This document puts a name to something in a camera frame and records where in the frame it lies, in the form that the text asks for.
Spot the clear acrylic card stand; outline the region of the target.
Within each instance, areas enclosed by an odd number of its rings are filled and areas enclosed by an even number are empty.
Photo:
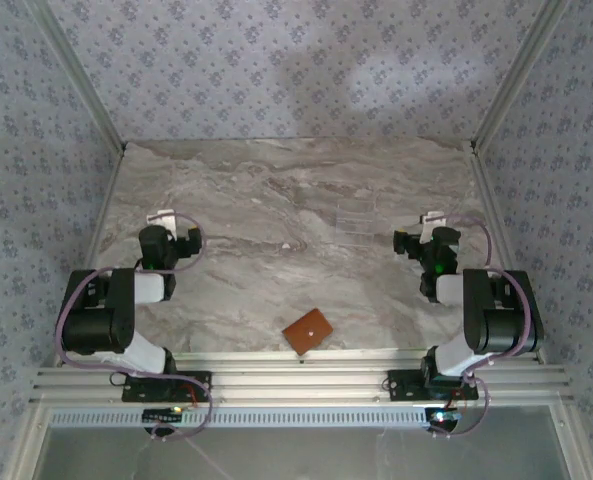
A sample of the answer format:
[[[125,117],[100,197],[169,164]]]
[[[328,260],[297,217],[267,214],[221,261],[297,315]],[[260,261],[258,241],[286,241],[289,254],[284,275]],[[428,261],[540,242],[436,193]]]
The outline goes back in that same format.
[[[370,247],[375,235],[375,203],[341,199],[336,208],[335,243],[344,247]]]

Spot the brown leather card holder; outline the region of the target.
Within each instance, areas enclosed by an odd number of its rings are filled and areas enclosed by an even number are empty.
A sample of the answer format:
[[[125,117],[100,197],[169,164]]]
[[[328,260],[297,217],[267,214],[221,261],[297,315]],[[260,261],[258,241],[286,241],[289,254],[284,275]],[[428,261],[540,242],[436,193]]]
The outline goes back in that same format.
[[[333,327],[315,308],[285,328],[282,333],[298,356],[318,347],[333,332]]]

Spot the black controller board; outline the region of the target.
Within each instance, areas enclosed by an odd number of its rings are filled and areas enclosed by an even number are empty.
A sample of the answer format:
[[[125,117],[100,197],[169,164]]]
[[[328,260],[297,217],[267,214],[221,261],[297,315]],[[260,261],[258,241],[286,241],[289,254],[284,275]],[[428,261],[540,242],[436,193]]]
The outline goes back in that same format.
[[[456,408],[426,408],[425,416],[428,430],[444,435],[451,434],[462,419],[462,414]]]
[[[141,422],[175,424],[182,421],[183,409],[180,407],[148,408],[141,414]]]

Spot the grey metal sheet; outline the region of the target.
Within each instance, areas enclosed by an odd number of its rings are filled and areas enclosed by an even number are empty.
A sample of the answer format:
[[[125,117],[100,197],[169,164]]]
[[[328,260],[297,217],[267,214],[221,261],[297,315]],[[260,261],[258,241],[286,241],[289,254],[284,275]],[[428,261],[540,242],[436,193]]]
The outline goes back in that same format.
[[[571,480],[557,445],[481,431],[213,429],[164,443],[141,429],[55,429],[33,480]]]

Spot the aluminium table side rail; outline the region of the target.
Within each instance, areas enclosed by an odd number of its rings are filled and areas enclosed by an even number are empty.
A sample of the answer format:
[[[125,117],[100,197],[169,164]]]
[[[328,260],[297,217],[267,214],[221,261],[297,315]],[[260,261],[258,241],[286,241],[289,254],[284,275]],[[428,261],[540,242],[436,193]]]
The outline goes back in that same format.
[[[516,269],[516,260],[511,252],[511,242],[503,224],[500,206],[495,198],[485,164],[479,158],[473,141],[463,141],[462,146],[474,176],[477,195],[483,208],[486,229],[491,237],[490,266],[494,271],[493,275],[497,276],[496,270],[509,273],[511,270]]]
[[[120,146],[116,160],[112,167],[108,185],[107,185],[107,188],[105,189],[102,204],[101,204],[99,213],[96,218],[94,231],[93,231],[91,240],[88,244],[87,252],[84,257],[84,262],[83,262],[84,270],[87,270],[88,268],[93,268],[95,266],[95,262],[96,262],[98,252],[100,249],[101,237],[102,237],[105,221],[107,218],[107,212],[109,209],[109,205],[112,201],[112,197],[113,197],[115,186],[116,186],[116,181],[117,181],[117,178],[118,178],[118,175],[120,172],[122,161],[125,156],[126,147],[127,147],[127,143],[124,143]],[[67,306],[67,302],[69,301],[71,294],[74,292],[74,290],[77,286],[78,286],[78,284],[75,284],[72,291],[69,291],[68,287],[65,288],[65,293],[64,293],[63,301],[62,301],[62,305],[61,305],[61,310],[59,311],[59,314],[57,316],[57,321],[56,321],[56,326],[55,326],[56,330],[58,329],[58,325],[60,324],[61,314],[63,313],[64,308]],[[57,337],[56,330],[54,331],[54,333],[55,333],[55,335],[54,335],[55,354],[54,354],[54,359],[51,363],[51,366],[60,368],[63,365],[66,365],[66,362],[63,360],[64,352],[60,352],[60,348],[62,347],[62,339]]]

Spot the aluminium table edge rail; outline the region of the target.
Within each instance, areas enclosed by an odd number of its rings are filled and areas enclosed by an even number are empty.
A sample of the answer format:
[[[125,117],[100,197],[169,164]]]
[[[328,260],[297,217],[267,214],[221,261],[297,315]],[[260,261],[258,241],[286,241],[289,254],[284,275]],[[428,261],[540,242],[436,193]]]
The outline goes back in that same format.
[[[425,350],[419,349],[354,349],[354,350],[315,350],[299,357],[288,351],[257,351],[257,352],[193,352],[174,353],[174,358],[180,361],[216,361],[231,360],[246,361],[315,361],[315,360],[420,360]]]

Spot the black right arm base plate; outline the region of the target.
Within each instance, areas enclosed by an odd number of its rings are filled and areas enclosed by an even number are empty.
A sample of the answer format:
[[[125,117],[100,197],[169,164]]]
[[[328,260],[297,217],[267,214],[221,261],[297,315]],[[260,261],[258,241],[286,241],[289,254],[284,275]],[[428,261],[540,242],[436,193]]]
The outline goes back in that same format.
[[[476,387],[460,377],[434,376],[418,370],[389,370],[385,381],[391,401],[478,400]]]

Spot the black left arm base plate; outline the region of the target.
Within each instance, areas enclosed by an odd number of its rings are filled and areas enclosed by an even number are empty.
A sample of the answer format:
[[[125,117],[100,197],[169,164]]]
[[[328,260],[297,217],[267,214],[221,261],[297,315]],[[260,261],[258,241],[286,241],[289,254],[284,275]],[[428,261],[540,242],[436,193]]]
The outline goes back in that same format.
[[[202,387],[180,380],[127,377],[122,387],[121,399],[125,403],[203,403],[208,401]]]

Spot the wide aluminium base rail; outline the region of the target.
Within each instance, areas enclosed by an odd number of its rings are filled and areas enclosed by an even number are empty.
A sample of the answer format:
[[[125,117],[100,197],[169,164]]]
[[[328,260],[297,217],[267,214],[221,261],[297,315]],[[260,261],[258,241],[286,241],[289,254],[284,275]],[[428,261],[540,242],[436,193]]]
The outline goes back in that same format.
[[[481,369],[482,379],[495,405],[568,403],[574,394],[564,369],[545,365]],[[313,369],[290,372],[261,370],[253,373],[215,369],[212,395],[216,403],[233,406],[373,405],[389,401],[383,371],[331,371]],[[100,372],[45,369],[30,391],[32,403],[52,405],[109,405],[119,402],[121,390]]]

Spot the aluminium corner post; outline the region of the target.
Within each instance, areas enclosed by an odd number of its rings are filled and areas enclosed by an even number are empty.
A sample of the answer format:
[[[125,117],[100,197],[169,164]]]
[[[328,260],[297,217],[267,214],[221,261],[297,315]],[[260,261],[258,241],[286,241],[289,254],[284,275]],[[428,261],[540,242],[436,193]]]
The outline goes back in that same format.
[[[124,151],[123,141],[47,0],[23,2],[80,97],[99,135],[114,153],[121,154]]]
[[[542,1],[514,60],[471,139],[475,154],[481,155],[489,146],[570,2],[571,0]]]

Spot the aluminium frame leg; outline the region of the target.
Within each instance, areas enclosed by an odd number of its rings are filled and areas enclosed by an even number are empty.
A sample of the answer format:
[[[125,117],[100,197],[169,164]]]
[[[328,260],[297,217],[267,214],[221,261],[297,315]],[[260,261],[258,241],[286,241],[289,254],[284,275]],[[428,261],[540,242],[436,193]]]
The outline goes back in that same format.
[[[49,428],[51,411],[39,403],[30,404],[23,414],[3,480],[32,480]]]
[[[550,413],[570,478],[593,480],[593,453],[578,409],[558,401]]]

